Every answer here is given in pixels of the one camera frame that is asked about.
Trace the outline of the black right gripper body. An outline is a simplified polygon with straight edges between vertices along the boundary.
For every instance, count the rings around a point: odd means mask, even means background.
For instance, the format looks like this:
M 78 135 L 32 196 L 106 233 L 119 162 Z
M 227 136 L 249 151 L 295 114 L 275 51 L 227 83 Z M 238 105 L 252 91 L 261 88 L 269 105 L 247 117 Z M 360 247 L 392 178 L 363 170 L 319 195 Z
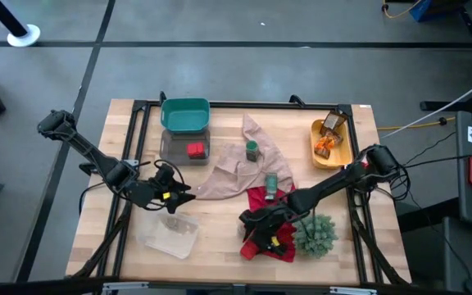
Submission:
M 274 235 L 279 228 L 294 219 L 297 214 L 284 204 L 265 206 L 256 211 L 249 209 L 242 212 L 239 219 L 244 225 L 254 225 L 253 235 Z

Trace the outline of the red spice tin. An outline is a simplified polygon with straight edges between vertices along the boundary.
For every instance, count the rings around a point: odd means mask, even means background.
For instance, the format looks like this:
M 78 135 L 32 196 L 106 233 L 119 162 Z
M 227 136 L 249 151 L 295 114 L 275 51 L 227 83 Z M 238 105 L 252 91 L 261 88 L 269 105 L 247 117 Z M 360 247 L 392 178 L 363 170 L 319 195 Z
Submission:
M 240 255 L 246 260 L 252 260 L 261 252 L 260 248 L 250 240 L 247 240 L 240 249 Z
M 189 159 L 205 159 L 207 157 L 205 144 L 201 142 L 188 143 L 186 152 Z

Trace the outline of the clear plastic bin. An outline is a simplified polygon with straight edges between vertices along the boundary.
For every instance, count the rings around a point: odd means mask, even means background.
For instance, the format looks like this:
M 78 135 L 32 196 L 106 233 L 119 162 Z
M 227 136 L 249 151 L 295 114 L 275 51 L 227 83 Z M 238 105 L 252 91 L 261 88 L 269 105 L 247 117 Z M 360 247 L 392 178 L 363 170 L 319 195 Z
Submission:
M 166 228 L 168 216 L 179 219 L 179 231 Z M 182 215 L 171 215 L 165 211 L 150 212 L 138 218 L 141 225 L 136 230 L 137 240 L 166 254 L 185 259 L 190 255 L 199 232 L 198 219 Z

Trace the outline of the brown spice box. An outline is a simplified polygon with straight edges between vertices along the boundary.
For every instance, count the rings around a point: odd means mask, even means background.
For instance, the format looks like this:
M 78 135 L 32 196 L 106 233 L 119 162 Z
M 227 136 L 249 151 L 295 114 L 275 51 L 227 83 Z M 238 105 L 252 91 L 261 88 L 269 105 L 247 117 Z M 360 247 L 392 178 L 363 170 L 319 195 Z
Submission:
M 325 135 L 328 131 L 335 131 L 339 126 L 341 126 L 348 116 L 339 111 L 330 111 L 329 114 L 322 121 L 322 126 L 320 128 L 320 134 Z

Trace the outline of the red cloth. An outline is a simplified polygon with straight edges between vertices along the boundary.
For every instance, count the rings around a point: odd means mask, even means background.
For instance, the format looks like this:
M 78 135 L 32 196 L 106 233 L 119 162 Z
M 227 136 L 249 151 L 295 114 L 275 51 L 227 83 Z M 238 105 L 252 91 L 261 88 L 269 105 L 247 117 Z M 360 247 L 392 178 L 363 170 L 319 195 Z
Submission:
M 267 192 L 266 192 L 265 186 L 249 188 L 247 190 L 247 199 L 249 203 L 249 209 L 251 211 L 256 211 L 258 209 L 261 209 L 262 207 L 265 207 L 266 205 L 276 203 L 285 194 L 286 194 L 285 191 L 278 189 L 275 199 L 273 201 L 268 201 L 266 200 Z M 266 255 L 266 256 L 281 260 L 281 261 L 285 261 L 288 263 L 294 262 L 296 249 L 293 242 L 293 234 L 295 231 L 296 229 L 292 224 L 286 223 L 286 224 L 283 224 L 279 228 L 277 233 L 275 234 L 275 237 L 278 240 L 278 242 L 286 247 L 285 253 L 282 256 L 274 254 L 271 251 L 264 251 L 264 252 L 261 251 L 260 254 L 263 254 L 263 255 Z

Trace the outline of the grey translucent plastic bin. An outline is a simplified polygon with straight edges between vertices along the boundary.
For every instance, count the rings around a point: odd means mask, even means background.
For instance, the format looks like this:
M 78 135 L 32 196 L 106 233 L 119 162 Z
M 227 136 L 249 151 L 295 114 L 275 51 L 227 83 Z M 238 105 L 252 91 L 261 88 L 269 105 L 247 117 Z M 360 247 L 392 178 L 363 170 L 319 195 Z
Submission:
M 167 129 L 161 133 L 159 156 L 176 166 L 206 166 L 210 156 L 210 131 L 206 129 L 197 134 L 173 134 Z M 192 143 L 202 143 L 205 148 L 203 158 L 192 159 L 187 153 L 187 146 Z

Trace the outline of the green artificial plant ball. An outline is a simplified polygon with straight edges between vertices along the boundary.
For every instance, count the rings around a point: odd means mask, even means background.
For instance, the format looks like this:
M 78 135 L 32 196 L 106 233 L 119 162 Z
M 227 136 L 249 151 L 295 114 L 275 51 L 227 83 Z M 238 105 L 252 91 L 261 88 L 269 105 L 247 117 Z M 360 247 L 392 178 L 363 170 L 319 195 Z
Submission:
M 308 216 L 293 226 L 296 229 L 293 233 L 294 247 L 303 255 L 320 259 L 334 249 L 338 236 L 330 216 Z

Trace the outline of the beige cloth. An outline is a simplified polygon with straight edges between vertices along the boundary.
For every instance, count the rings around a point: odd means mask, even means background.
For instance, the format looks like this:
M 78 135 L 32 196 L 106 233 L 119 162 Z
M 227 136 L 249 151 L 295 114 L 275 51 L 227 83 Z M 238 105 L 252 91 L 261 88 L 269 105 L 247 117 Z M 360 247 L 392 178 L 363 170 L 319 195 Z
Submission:
M 243 116 L 243 137 L 257 143 L 259 155 L 249 161 L 243 145 L 226 144 L 207 180 L 193 190 L 197 200 L 223 200 L 236 197 L 249 188 L 266 184 L 266 175 L 277 175 L 277 187 L 293 189 L 293 173 L 273 139 L 247 114 Z

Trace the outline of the teal plastic bin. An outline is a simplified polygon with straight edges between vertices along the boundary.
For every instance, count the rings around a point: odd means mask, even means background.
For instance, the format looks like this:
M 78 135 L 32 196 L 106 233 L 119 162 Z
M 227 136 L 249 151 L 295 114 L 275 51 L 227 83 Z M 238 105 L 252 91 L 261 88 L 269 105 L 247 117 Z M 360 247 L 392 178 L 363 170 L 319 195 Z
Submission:
M 172 98 L 161 105 L 161 124 L 174 134 L 196 134 L 209 125 L 211 105 L 205 98 Z

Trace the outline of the green-lid spice jar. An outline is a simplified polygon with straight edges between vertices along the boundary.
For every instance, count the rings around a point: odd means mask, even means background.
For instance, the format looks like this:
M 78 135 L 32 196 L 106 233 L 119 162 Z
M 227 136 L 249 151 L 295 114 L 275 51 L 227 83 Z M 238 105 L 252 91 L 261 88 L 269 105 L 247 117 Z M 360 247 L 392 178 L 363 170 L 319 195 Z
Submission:
M 257 162 L 260 155 L 259 145 L 254 140 L 249 140 L 246 143 L 246 158 L 248 161 Z

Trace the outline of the orange spice packet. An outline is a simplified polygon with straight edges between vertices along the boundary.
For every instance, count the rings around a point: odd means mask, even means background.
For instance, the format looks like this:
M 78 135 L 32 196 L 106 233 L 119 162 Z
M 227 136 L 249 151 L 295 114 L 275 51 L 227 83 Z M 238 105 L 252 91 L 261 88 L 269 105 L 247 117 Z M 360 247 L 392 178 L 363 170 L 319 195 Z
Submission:
M 324 159 L 329 159 L 332 149 L 336 144 L 334 137 L 324 136 L 315 144 L 314 153 Z

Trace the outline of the yellow plastic tray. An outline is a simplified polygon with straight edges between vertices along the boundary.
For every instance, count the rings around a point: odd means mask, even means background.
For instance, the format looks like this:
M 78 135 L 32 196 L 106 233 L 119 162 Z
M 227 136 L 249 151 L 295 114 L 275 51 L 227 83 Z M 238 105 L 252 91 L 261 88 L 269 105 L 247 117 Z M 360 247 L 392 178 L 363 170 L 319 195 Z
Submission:
M 311 124 L 310 148 L 313 165 L 320 169 L 334 169 L 350 164 L 353 161 L 353 153 L 346 123 L 343 123 L 337 129 L 338 134 L 343 137 L 343 141 L 331 150 L 329 158 L 314 153 L 314 146 L 321 138 L 320 128 L 323 121 L 323 119 L 318 119 Z

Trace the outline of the black pole with white base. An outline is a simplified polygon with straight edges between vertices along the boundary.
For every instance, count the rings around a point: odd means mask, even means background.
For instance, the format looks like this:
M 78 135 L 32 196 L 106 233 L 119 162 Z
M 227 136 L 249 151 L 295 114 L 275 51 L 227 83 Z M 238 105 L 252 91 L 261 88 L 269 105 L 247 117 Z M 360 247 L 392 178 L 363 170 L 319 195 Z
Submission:
M 8 30 L 7 42 L 16 48 L 25 48 L 36 44 L 41 30 L 37 25 L 23 24 L 0 0 L 0 23 Z

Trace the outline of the blue box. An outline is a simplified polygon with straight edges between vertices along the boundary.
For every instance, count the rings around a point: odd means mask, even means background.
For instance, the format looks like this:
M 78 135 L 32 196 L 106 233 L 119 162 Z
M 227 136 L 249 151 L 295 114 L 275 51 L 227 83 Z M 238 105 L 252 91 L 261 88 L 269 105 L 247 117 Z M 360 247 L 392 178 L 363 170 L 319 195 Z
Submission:
M 417 22 L 449 16 L 459 11 L 468 0 L 417 0 L 409 10 L 411 17 Z

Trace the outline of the black aluminium table frame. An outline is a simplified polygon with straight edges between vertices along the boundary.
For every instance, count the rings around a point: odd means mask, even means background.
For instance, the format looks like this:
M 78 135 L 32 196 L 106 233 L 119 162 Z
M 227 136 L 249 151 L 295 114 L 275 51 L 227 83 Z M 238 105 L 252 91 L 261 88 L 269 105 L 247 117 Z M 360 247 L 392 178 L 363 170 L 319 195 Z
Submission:
M 99 143 L 99 148 L 106 154 L 121 157 L 135 102 L 138 101 L 111 101 Z M 213 162 L 219 158 L 221 148 L 229 143 L 243 143 L 241 128 L 246 113 L 275 141 L 286 157 L 296 187 L 310 187 L 331 176 L 336 170 L 320 170 L 312 164 L 310 128 L 313 121 L 323 120 L 328 113 L 313 106 L 317 105 L 306 104 L 301 108 L 286 102 L 211 102 L 211 160 L 209 166 L 180 167 L 185 182 L 192 186 L 203 183 L 211 173 Z M 379 143 L 372 108 L 351 105 L 350 109 L 358 147 L 363 149 Z M 153 161 L 158 157 L 162 133 L 161 108 L 156 104 L 148 110 L 143 161 Z M 332 216 L 336 224 L 339 240 L 335 241 L 333 251 L 320 260 L 297 255 L 293 263 L 262 255 L 248 261 L 240 256 L 242 239 L 238 235 L 237 223 L 239 214 L 248 208 L 246 194 L 224 201 L 192 201 L 178 209 L 179 213 L 199 221 L 197 240 L 189 256 L 183 260 L 145 247 L 138 241 L 137 232 L 144 225 L 143 219 L 147 218 L 142 216 L 151 212 L 135 207 L 127 231 L 120 279 L 151 283 L 246 284 L 249 288 L 256 284 L 357 287 L 360 285 L 359 267 L 347 201 L 346 192 L 340 191 L 322 200 L 316 209 L 317 213 Z M 67 263 L 67 275 L 80 270 L 102 242 L 111 202 L 112 195 L 107 188 L 95 188 L 88 192 Z M 369 205 L 380 250 L 398 274 L 411 282 L 393 200 L 383 192 L 375 191 Z

